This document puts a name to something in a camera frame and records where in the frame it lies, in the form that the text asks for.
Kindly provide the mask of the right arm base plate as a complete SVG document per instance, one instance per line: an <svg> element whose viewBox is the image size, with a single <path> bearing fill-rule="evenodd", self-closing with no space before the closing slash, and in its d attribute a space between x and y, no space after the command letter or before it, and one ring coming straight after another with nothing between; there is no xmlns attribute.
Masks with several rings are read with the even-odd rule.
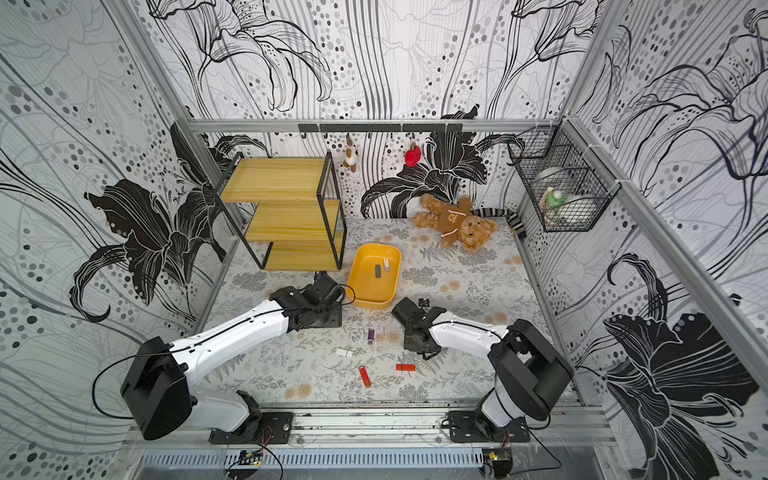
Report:
<svg viewBox="0 0 768 480"><path fill-rule="evenodd" d="M453 410L441 424L453 443L527 443L531 435L523 417L496 426L480 411Z"/></svg>

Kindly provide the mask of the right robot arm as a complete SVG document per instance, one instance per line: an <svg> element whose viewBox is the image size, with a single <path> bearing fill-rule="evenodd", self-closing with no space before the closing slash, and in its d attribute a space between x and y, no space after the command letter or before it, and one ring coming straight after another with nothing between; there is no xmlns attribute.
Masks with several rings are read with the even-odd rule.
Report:
<svg viewBox="0 0 768 480"><path fill-rule="evenodd" d="M392 315L404 329L404 348L425 360L454 349L490 362L494 387L480 403L482 423L503 428L521 419L546 421L573 380L573 367L527 320L483 324L440 307L425 310L408 298Z"/></svg>

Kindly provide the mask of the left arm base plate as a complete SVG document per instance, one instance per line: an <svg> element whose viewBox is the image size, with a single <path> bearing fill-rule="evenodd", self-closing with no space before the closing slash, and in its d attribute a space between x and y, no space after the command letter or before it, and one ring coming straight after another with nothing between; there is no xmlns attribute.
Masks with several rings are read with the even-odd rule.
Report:
<svg viewBox="0 0 768 480"><path fill-rule="evenodd" d="M253 444L285 445L293 430L292 412L262 412L251 414L232 432L213 429L209 443L213 445Z"/></svg>

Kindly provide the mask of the yellow plastic storage box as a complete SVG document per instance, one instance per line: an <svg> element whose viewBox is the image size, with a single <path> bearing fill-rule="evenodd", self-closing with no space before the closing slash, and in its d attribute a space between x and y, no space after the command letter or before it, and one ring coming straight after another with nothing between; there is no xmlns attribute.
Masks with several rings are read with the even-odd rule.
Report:
<svg viewBox="0 0 768 480"><path fill-rule="evenodd" d="M385 271L384 258L389 258L390 271ZM375 278L375 265L382 265L382 278ZM385 310L393 302L402 265L401 251L392 245L368 243L356 252L349 274L347 292L353 304L371 310Z"/></svg>

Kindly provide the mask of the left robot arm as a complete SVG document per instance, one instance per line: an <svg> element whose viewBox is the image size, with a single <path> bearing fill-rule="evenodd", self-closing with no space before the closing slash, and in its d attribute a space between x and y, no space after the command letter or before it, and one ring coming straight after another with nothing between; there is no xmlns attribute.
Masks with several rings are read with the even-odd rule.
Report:
<svg viewBox="0 0 768 480"><path fill-rule="evenodd" d="M245 313L173 342L154 337L133 356L120 394L142 437L154 441L180 428L207 428L214 444L284 443L290 420L265 417L254 397L201 387L212 371L260 344L305 329L338 328L353 288L326 272L298 289L280 288Z"/></svg>

